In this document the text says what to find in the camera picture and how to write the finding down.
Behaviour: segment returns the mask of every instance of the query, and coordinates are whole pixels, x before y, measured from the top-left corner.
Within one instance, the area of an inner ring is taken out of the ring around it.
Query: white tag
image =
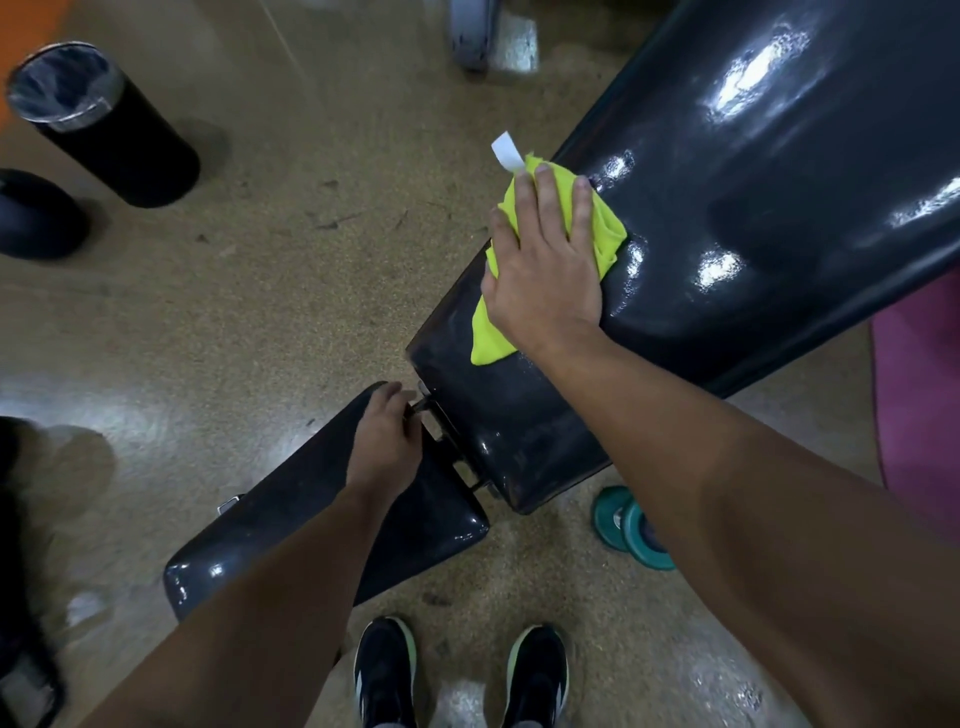
[[[510,132],[504,132],[498,136],[496,141],[491,144],[491,147],[493,148],[493,153],[496,155],[496,160],[500,162],[501,166],[508,172],[516,174],[527,168],[527,165],[523,161],[523,156],[516,150],[516,145],[510,138]]]

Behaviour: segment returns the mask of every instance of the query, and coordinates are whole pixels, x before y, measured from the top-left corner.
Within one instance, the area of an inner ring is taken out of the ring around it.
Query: pink exercise mat
[[[887,487],[960,540],[960,269],[874,317]]]

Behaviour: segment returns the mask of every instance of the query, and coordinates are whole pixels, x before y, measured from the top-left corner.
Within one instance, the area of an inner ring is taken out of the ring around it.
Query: shoe sole
[[[407,657],[410,658],[410,702],[414,700],[414,681],[417,679],[417,643],[414,641],[414,633],[410,631],[410,627],[407,626],[407,623],[403,621],[400,617],[385,617],[384,619],[389,619],[397,627],[400,628],[400,631],[403,633],[403,639],[407,642]],[[367,630],[370,628],[368,624],[364,627],[363,634],[367,634]],[[363,635],[360,635],[360,642],[363,641]],[[357,648],[357,652],[353,655],[353,702],[356,704],[357,714],[360,713],[360,696],[357,694],[357,658],[360,656],[360,649]],[[414,720],[414,728],[417,728],[416,719]]]
[[[500,721],[501,725],[506,725],[507,722],[507,710],[510,708],[510,688],[514,683],[514,669],[516,668],[516,658],[520,654],[520,646],[523,644],[523,641],[527,639],[527,635],[533,632],[535,629],[540,627],[549,626],[547,624],[531,624],[523,632],[520,633],[520,636],[516,638],[514,646],[510,648],[510,657],[507,658],[507,705],[503,709],[503,719]],[[564,642],[563,635],[555,627],[550,627],[554,632],[557,633],[557,637],[560,638],[561,644],[564,646],[564,666],[566,667],[566,690],[564,691],[564,697],[560,702],[560,710],[557,711],[557,718],[560,717],[560,714],[564,711],[566,707],[566,699],[570,695],[570,661],[566,657],[566,643]]]

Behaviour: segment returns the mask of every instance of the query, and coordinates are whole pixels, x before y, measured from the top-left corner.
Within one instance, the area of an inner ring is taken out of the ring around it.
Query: hand
[[[398,381],[370,397],[353,436],[347,488],[393,503],[414,481],[423,448],[420,415],[404,418],[407,398]]]
[[[537,187],[516,176],[519,241],[502,210],[491,212],[499,278],[488,267],[481,290],[487,313],[515,347],[537,362],[577,327],[596,328],[603,300],[593,252],[593,196],[587,178],[573,185],[567,237],[553,170],[537,168]]]

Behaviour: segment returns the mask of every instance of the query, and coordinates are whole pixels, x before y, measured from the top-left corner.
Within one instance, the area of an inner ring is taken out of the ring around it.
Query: microfiber cloth
[[[539,157],[527,155],[524,162],[527,171],[533,174],[534,170],[543,160]],[[577,179],[570,170],[559,164],[548,162],[553,167],[554,176],[557,178],[557,189],[560,192],[560,205],[564,210],[564,224],[566,231],[570,232],[570,220],[573,209],[573,182]],[[503,202],[499,205],[500,209],[507,213],[510,218],[510,224],[516,232],[516,194],[514,183],[510,182],[507,188],[507,194],[503,196]],[[602,279],[607,271],[611,269],[616,262],[616,251],[627,239],[627,230],[623,227],[613,211],[607,206],[600,195],[593,192],[593,251],[597,258],[597,270]],[[496,267],[496,256],[493,254],[493,246],[487,249],[487,261],[490,263],[490,269],[493,274],[498,275]],[[493,364],[505,356],[509,356],[516,351],[516,347],[507,341],[506,337],[490,323],[487,315],[487,304],[480,297],[480,303],[477,304],[476,311],[473,312],[473,351],[470,352],[470,362],[476,365]]]

